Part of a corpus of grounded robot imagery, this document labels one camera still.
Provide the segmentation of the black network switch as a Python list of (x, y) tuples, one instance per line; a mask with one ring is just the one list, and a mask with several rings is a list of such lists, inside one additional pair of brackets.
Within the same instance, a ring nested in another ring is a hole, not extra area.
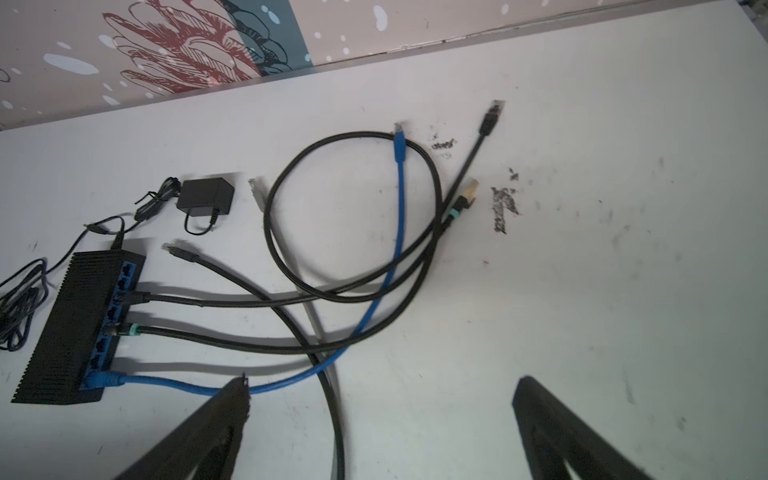
[(127, 250), (72, 256), (56, 301), (16, 388), (17, 404), (77, 405), (101, 400), (89, 378), (110, 369), (119, 343), (104, 329), (125, 320), (146, 257)]

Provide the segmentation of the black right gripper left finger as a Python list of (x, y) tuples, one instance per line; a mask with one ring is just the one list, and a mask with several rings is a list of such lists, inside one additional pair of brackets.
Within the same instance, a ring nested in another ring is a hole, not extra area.
[(248, 381), (237, 377), (118, 477), (231, 478), (249, 410)]

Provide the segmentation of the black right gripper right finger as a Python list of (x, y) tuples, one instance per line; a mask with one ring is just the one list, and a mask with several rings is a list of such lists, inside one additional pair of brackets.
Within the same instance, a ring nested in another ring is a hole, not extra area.
[(534, 479), (650, 479), (535, 378), (519, 380), (512, 406)]

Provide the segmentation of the small black plug adapter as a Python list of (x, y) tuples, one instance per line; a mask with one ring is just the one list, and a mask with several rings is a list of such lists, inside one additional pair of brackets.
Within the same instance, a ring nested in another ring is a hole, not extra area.
[[(156, 191), (149, 191), (136, 204), (134, 214), (136, 225), (154, 217), (162, 207), (176, 199), (176, 207), (185, 214), (184, 231), (192, 236), (203, 236), (213, 230), (218, 218), (228, 215), (234, 198), (235, 188), (223, 177), (192, 179), (181, 182), (176, 177), (166, 178)], [(192, 231), (191, 218), (207, 217), (204, 230)]]

